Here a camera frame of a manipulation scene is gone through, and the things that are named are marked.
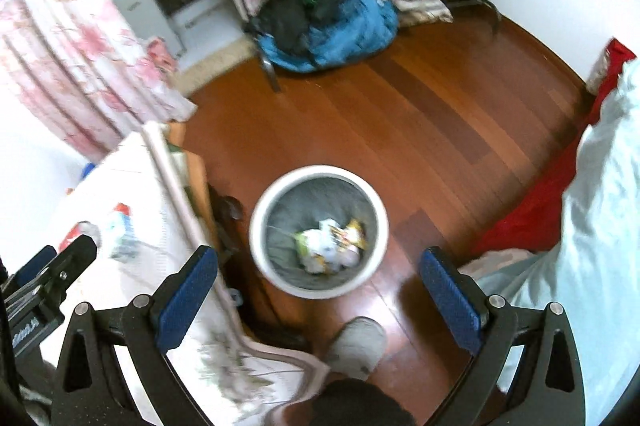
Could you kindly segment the red cola can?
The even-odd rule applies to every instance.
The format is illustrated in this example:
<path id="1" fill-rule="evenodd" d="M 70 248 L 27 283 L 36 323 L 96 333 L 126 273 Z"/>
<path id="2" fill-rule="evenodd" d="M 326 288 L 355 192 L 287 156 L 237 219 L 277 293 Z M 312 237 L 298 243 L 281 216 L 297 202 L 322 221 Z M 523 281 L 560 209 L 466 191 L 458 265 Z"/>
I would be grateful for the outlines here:
<path id="1" fill-rule="evenodd" d="M 70 244 L 77 240 L 81 235 L 88 236 L 96 244 L 96 247 L 101 246 L 101 235 L 99 228 L 90 221 L 82 220 L 75 224 L 64 236 L 62 242 L 58 246 L 58 252 L 62 253 L 66 250 Z"/>

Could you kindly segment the white medicine box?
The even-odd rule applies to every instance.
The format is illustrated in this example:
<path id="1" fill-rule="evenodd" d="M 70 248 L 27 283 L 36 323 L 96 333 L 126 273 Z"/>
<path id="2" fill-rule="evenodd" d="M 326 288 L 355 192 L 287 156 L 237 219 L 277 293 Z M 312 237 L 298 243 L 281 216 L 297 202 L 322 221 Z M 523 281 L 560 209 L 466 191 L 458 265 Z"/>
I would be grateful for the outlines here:
<path id="1" fill-rule="evenodd" d="M 340 270 L 337 245 L 330 231 L 309 229 L 296 233 L 297 257 L 310 274 L 330 274 Z"/>

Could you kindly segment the white round trash bin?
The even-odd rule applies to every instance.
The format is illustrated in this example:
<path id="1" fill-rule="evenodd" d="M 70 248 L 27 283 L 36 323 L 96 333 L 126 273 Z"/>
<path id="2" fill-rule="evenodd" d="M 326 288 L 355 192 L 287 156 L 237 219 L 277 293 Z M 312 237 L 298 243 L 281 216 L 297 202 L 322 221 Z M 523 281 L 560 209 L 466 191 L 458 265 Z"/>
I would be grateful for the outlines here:
<path id="1" fill-rule="evenodd" d="M 358 262 L 336 273 L 309 273 L 300 261 L 300 235 L 331 219 L 339 227 L 352 220 L 363 230 Z M 327 300 L 367 282 L 384 259 L 390 222 L 376 191 L 363 178 L 330 165 L 297 168 L 277 179 L 250 218 L 250 253 L 262 275 L 286 294 Z"/>

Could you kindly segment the pale blue quilt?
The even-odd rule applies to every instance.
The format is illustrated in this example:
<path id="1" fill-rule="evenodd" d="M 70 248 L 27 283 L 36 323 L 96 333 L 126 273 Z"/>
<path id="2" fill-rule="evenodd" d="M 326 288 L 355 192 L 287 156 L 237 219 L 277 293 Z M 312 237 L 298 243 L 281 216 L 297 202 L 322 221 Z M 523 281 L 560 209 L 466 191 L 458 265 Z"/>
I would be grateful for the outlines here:
<path id="1" fill-rule="evenodd" d="M 600 120 L 580 138 L 548 252 L 489 252 L 462 271 L 511 305 L 567 313 L 584 381 L 586 422 L 599 425 L 639 367 L 639 62 L 624 64 Z"/>

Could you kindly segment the white checked tablecloth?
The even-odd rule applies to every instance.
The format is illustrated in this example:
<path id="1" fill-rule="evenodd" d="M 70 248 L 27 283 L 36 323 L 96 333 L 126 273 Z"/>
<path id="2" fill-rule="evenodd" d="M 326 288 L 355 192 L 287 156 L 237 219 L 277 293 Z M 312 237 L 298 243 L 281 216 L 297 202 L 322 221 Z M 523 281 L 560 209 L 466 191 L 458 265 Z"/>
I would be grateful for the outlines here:
<path id="1" fill-rule="evenodd" d="M 138 244 L 130 261 L 112 258 L 108 249 L 108 226 L 118 203 L 130 207 Z M 151 294 L 198 246 L 214 242 L 186 196 L 182 170 L 159 123 L 130 134 L 64 198 L 54 216 L 54 233 L 47 239 L 52 245 L 82 220 L 95 224 L 101 235 L 96 260 L 67 292 L 64 316 L 81 302 L 101 310 Z M 216 280 L 168 360 L 216 425 L 271 425 L 288 404 L 318 394 L 329 372 L 311 354 L 249 339 L 223 279 Z"/>

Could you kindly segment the red bedding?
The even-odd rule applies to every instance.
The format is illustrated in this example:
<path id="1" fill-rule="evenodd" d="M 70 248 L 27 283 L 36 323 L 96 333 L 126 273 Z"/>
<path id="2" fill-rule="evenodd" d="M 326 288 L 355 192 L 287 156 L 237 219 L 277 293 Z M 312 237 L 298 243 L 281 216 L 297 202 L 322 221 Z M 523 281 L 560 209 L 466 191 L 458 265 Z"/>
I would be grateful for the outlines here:
<path id="1" fill-rule="evenodd" d="M 578 126 L 580 132 L 600 120 L 603 101 L 617 87 L 624 65 L 635 57 L 618 39 L 613 38 L 608 42 L 586 82 L 592 100 L 588 114 Z M 546 167 L 516 207 L 474 243 L 474 257 L 509 248 L 532 253 L 544 252 L 559 242 L 562 195 L 576 175 L 579 142 L 579 138 L 570 142 Z"/>

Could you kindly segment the grey slipper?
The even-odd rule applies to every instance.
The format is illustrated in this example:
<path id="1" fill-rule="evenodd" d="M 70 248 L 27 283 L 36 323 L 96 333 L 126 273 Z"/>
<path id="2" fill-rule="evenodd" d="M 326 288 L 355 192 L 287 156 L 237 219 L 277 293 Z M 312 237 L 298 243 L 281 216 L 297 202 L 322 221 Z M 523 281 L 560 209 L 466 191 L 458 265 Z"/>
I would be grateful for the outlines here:
<path id="1" fill-rule="evenodd" d="M 357 316 L 337 333 L 323 362 L 333 373 L 364 382 L 383 359 L 386 348 L 387 335 L 382 325 Z"/>

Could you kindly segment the pink floral curtain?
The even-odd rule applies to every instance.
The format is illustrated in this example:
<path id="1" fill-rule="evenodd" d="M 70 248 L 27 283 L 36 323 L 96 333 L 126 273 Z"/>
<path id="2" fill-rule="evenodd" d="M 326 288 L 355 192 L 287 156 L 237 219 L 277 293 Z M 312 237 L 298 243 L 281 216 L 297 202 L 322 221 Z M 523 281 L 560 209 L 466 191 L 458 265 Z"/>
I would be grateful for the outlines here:
<path id="1" fill-rule="evenodd" d="M 92 162 L 147 122 L 196 111 L 112 0 L 1 0 L 1 80 Z"/>

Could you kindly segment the white appliance box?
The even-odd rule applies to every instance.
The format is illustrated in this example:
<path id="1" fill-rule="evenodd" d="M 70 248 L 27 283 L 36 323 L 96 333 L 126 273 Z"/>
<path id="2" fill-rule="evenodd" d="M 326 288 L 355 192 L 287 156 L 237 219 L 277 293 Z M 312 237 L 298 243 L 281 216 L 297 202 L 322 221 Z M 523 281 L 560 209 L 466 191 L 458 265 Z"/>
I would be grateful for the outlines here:
<path id="1" fill-rule="evenodd" d="M 162 38 L 174 58 L 184 53 L 184 45 L 174 21 L 160 8 L 157 0 L 112 0 L 137 38 L 147 42 Z"/>

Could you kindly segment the blue sleeping bag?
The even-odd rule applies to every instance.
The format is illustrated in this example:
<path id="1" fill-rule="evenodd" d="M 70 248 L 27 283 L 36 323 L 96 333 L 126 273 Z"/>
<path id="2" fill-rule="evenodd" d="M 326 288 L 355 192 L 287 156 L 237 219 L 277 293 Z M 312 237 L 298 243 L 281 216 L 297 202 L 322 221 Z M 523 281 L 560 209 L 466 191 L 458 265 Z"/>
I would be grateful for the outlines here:
<path id="1" fill-rule="evenodd" d="M 398 27 L 392 0 L 266 0 L 247 24 L 260 56 L 297 74 L 372 56 L 392 43 Z"/>

